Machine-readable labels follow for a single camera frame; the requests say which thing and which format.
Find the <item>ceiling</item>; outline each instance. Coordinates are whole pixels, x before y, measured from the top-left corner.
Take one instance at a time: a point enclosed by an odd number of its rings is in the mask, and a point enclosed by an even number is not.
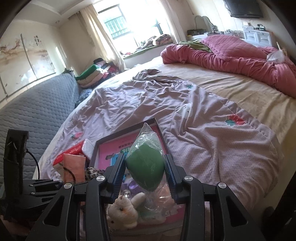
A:
[[[100,0],[32,0],[15,17],[60,27],[68,17]]]

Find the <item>curtain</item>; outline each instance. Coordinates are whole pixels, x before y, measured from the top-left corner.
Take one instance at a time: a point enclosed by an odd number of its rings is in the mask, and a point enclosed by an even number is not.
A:
[[[176,12],[173,10],[169,0],[158,0],[159,4],[163,7],[166,14],[166,19],[170,27],[171,36],[174,43],[179,43],[180,41],[186,41],[186,36],[180,25],[180,21]]]
[[[96,49],[100,56],[107,62],[113,61],[121,71],[124,71],[125,64],[120,53],[115,49],[111,36],[105,31],[103,25],[98,19],[97,12],[94,6],[91,4],[84,9],[80,10],[80,13],[85,21],[87,32],[91,36]]]

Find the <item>stuffed animal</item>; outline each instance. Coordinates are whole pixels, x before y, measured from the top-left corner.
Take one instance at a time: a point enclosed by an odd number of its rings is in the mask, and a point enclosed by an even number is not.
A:
[[[126,230],[138,225],[136,208],[145,201],[145,194],[138,193],[131,200],[126,196],[119,196],[107,208],[107,222],[110,229]]]

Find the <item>television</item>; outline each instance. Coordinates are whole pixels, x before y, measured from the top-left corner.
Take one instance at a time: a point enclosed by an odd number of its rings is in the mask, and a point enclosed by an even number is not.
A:
[[[256,0],[224,0],[231,17],[263,18],[263,13]]]

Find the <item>rolled pink comforter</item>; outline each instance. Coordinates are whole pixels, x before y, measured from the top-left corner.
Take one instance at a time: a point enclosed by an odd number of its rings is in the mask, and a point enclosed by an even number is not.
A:
[[[275,48],[255,47],[228,35],[212,35],[202,42],[213,53],[195,50],[187,45],[170,45],[161,53],[163,63],[189,63],[211,70],[242,74],[296,98],[296,66],[292,61],[288,57],[282,64],[266,61],[267,55],[276,51]]]

